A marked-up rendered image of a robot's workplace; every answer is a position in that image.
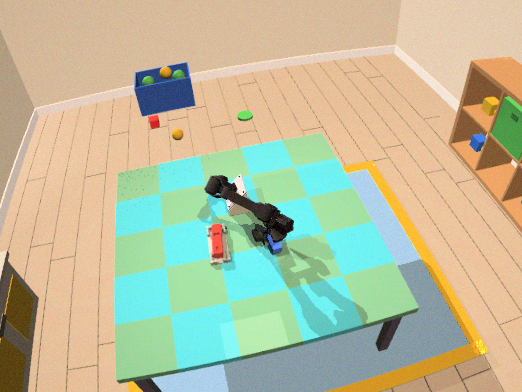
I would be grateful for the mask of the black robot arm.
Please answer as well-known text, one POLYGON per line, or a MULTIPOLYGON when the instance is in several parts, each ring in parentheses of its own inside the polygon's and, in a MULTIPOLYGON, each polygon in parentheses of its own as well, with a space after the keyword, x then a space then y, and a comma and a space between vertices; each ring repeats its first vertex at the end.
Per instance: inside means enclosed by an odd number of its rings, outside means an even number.
POLYGON ((272 226, 268 230, 274 243, 283 241, 287 236, 287 232, 291 230, 294 225, 294 220, 280 214, 277 207, 269 203, 253 202, 244 196, 236 193, 237 187, 235 183, 228 182, 228 177, 223 175, 210 176, 205 188, 205 192, 215 198, 223 198, 230 200, 253 212, 258 220, 272 226), (216 195, 216 193, 219 193, 216 195), (276 227, 273 228, 273 225, 276 227), (281 229, 282 228, 282 229, 281 229))

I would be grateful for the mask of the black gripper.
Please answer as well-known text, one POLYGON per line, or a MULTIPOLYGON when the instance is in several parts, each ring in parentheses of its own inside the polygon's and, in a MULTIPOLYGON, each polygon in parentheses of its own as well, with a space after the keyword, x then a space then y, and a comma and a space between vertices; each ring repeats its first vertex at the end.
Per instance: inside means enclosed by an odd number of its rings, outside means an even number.
MULTIPOLYGON (((264 241, 263 236, 268 235, 268 230, 270 227, 272 227, 268 224, 265 224, 265 225, 266 225, 266 230, 261 231, 260 228, 256 228, 256 229, 252 230, 252 235, 254 237, 255 242, 262 242, 264 245, 265 245, 265 241, 264 241)), ((290 233, 293 230, 294 230, 294 227, 292 227, 291 230, 288 231, 287 233, 290 233)))

